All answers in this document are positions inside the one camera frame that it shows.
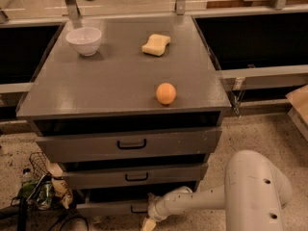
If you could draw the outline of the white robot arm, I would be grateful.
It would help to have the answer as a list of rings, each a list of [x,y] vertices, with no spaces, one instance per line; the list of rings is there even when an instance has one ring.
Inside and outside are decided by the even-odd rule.
[[[226,231],[285,231],[282,209],[292,197],[292,185],[277,166],[256,151],[242,150],[228,161],[220,186],[151,194],[141,231],[153,231],[170,216],[201,209],[223,210]]]

